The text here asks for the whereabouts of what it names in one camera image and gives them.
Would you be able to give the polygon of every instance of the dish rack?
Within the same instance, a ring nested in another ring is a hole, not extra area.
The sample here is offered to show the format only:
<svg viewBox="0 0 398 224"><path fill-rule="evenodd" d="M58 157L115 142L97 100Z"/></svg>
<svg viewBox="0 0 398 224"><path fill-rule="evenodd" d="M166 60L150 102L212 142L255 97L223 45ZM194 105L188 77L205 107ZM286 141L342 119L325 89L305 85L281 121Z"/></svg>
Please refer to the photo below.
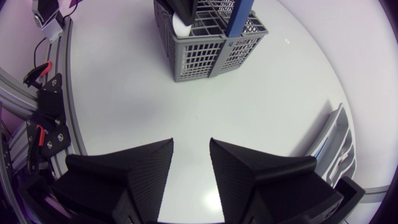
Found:
<svg viewBox="0 0 398 224"><path fill-rule="evenodd" d="M225 34L233 0L198 0L188 37L177 37L172 15L154 0L155 20L176 82L215 77L239 68L268 30L251 11L240 37Z"/></svg>
<svg viewBox="0 0 398 224"><path fill-rule="evenodd" d="M331 186L342 176L353 178L356 169L356 155L353 135L344 106L329 115L321 133L306 153L317 158L315 172Z"/></svg>

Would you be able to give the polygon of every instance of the white surface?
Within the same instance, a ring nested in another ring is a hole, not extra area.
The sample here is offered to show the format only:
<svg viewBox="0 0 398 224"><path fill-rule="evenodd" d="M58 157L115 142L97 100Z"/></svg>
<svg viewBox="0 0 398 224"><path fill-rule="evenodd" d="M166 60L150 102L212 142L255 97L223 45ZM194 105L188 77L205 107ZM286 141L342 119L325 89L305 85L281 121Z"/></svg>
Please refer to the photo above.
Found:
<svg viewBox="0 0 398 224"><path fill-rule="evenodd" d="M177 37L188 37L192 25L186 26L177 13L173 14L173 29Z"/></svg>
<svg viewBox="0 0 398 224"><path fill-rule="evenodd" d="M374 214L380 207L379 203L359 203L353 212L349 215L346 221L349 224L366 224L369 223Z"/></svg>
<svg viewBox="0 0 398 224"><path fill-rule="evenodd" d="M398 163L398 45L379 1L280 0L328 57L348 98L362 187L389 185Z"/></svg>
<svg viewBox="0 0 398 224"><path fill-rule="evenodd" d="M174 83L148 0L83 1L72 32L72 86L90 155L174 138L160 222L224 220L211 137L272 154L302 155L343 89L301 24L277 1L256 1L269 29L243 66Z"/></svg>

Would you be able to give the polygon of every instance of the dishwasher basket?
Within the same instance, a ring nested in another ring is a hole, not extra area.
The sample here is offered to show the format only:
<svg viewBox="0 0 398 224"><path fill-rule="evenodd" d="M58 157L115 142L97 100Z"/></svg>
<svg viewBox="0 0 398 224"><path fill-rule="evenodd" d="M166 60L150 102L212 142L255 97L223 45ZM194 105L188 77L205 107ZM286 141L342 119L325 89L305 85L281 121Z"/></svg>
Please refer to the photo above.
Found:
<svg viewBox="0 0 398 224"><path fill-rule="evenodd" d="M198 0L189 37L177 37L170 15L154 0L155 19L176 82L215 77L239 68L268 30L251 11L240 37L224 30L233 0Z"/></svg>

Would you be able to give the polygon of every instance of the black 3d-printed part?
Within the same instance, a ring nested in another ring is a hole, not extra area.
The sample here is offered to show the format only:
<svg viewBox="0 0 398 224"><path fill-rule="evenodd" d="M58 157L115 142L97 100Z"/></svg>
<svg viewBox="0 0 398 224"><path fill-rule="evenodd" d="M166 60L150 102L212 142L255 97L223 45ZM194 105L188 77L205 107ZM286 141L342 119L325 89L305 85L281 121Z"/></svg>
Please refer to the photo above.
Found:
<svg viewBox="0 0 398 224"><path fill-rule="evenodd" d="M315 170L314 157L280 157L210 140L210 156L226 223L241 223L254 187Z"/></svg>
<svg viewBox="0 0 398 224"><path fill-rule="evenodd" d="M76 212L86 213L90 209L100 211L102 208L98 206L105 205L87 202L89 198L80 200L78 196L82 193L81 190L88 195L87 197L96 198L100 197L99 192L109 194L106 190L109 185L116 188L121 186L114 195L115 199L113 196L109 198L113 205L119 205L119 201L124 200L123 189L127 189L140 222L157 221L172 154L173 139L168 139L102 156L69 155L66 158L68 172L52 186L52 189L64 205ZM104 186L102 189L94 185L87 188L82 186L85 185L84 179L89 183L102 183ZM103 214L109 217L110 212L115 211L107 209Z"/></svg>
<svg viewBox="0 0 398 224"><path fill-rule="evenodd" d="M175 11L186 26L193 24L198 0L156 0L166 9Z"/></svg>

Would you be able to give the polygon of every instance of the black bracket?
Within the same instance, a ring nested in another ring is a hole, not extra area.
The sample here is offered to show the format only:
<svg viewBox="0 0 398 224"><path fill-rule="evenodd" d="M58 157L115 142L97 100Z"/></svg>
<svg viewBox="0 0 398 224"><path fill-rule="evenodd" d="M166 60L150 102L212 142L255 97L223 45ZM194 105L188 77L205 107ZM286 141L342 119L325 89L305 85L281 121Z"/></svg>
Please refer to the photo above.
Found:
<svg viewBox="0 0 398 224"><path fill-rule="evenodd" d="M69 130L65 124L60 73L38 90L37 102L37 110L26 121L29 140L28 169L31 173L37 172L40 156L49 159L71 143Z"/></svg>
<svg viewBox="0 0 398 224"><path fill-rule="evenodd" d="M42 84L38 83L36 79L40 76L44 76L47 74L51 69L51 62L48 61L37 68L33 68L24 78L24 83L27 84L28 87L34 86L37 89L42 87Z"/></svg>

